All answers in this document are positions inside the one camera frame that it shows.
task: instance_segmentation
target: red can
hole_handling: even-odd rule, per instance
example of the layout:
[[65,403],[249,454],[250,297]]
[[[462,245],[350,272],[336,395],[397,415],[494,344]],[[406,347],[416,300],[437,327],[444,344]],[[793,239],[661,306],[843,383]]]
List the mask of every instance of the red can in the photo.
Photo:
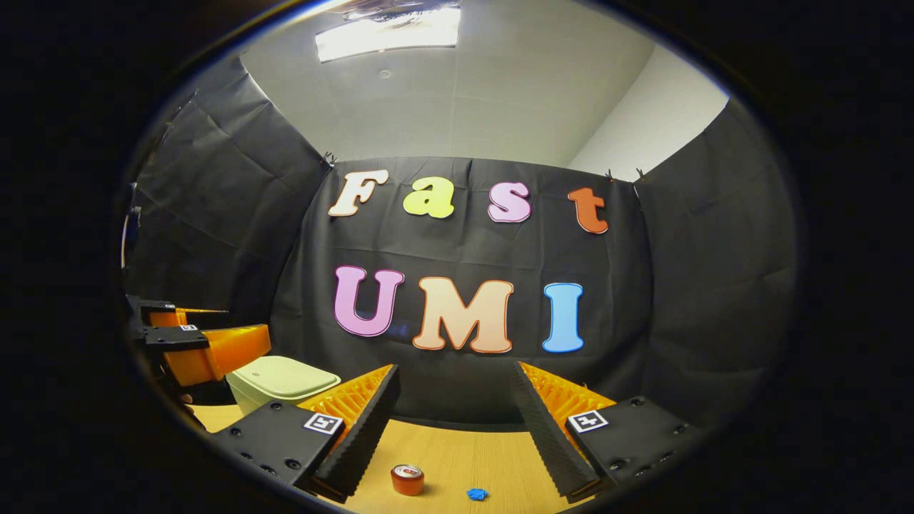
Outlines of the red can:
[[422,487],[425,485],[425,474],[422,470],[408,464],[394,466],[390,470],[390,477],[394,481],[394,490],[401,495],[417,496],[422,493]]

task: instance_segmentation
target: table surface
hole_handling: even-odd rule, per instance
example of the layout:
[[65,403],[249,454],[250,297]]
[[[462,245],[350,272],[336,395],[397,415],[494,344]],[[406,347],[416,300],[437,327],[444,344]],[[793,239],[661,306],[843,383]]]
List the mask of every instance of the table surface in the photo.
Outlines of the table surface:
[[[222,430],[242,417],[238,405],[193,408],[210,432]],[[394,491],[390,469],[399,464],[418,466],[425,473],[421,495],[407,497]],[[466,491],[472,488],[485,489],[489,497],[470,500]],[[528,432],[464,432],[395,420],[388,422],[355,495],[341,506],[372,514],[537,514],[571,507],[558,495]]]

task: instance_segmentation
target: yellow letter a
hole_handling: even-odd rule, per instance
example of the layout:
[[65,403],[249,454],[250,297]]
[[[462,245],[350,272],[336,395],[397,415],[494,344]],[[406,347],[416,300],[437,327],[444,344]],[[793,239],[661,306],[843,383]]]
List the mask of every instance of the yellow letter a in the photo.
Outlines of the yellow letter a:
[[454,196],[454,184],[444,177],[425,177],[412,183],[413,192],[403,200],[403,208],[409,214],[422,216],[428,214],[433,218],[447,218],[454,212],[451,198]]

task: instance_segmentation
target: black backdrop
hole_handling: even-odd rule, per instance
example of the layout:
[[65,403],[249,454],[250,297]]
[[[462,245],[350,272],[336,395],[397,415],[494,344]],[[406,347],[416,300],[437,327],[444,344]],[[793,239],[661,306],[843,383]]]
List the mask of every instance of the black backdrop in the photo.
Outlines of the black backdrop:
[[[343,176],[386,169],[357,214],[332,218]],[[403,208],[410,185],[422,177],[454,183],[451,216],[436,220]],[[530,217],[496,223],[486,212],[489,189],[522,182],[530,191]],[[598,209],[610,228],[583,230],[568,193],[590,187],[605,199]],[[344,331],[334,318],[340,265],[365,269],[356,310],[370,317],[377,304],[377,270],[406,275],[397,291],[392,328],[378,337]],[[507,336],[513,347],[483,355],[469,345],[455,350],[420,350],[426,276],[451,278],[465,304],[487,280],[514,285],[507,304]],[[543,288],[556,282],[581,284],[580,350],[549,353],[550,301]],[[635,395],[643,368],[650,314],[651,270],[643,217],[632,184],[550,166],[505,161],[409,157],[338,164],[328,175],[302,222],[273,304],[275,349],[344,380],[389,362],[400,365],[402,393],[395,410],[425,423],[521,423],[509,391],[512,365],[522,359],[568,380],[586,383],[611,397]]]
[[[470,158],[373,159],[327,172],[238,59],[207,71],[194,90],[139,175],[143,219],[128,290],[227,308],[239,324],[269,322],[273,354],[343,380],[396,362],[401,418],[520,430],[508,384],[522,359],[610,398],[645,394],[690,423],[715,426],[751,398],[778,357],[799,259],[796,213],[782,162],[734,102],[633,186]],[[346,173],[375,169],[390,178],[356,215],[327,214]],[[451,216],[404,210],[423,177],[454,183]],[[530,189],[532,215],[491,221],[489,189],[517,181]],[[608,232],[578,225],[567,194],[581,187],[605,198]],[[374,272],[406,274],[385,334],[358,337],[336,323],[340,265],[368,273],[356,305],[365,316],[375,311]],[[512,283],[513,349],[414,348],[425,276],[451,278],[464,303],[487,280]],[[551,305],[543,288],[554,282],[584,287],[581,350],[541,347]]]
[[787,173],[731,101],[635,185],[654,273],[643,394],[691,423],[725,422],[783,350],[801,250]]
[[141,228],[127,290],[266,323],[321,156],[232,59],[174,106],[137,178]]

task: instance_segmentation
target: white container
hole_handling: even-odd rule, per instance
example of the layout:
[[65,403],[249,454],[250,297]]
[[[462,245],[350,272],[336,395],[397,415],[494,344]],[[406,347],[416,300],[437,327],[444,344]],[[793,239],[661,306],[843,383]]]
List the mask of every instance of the white container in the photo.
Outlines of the white container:
[[277,400],[297,405],[340,383],[333,373],[277,355],[261,357],[235,369],[226,375],[226,380],[244,415]]

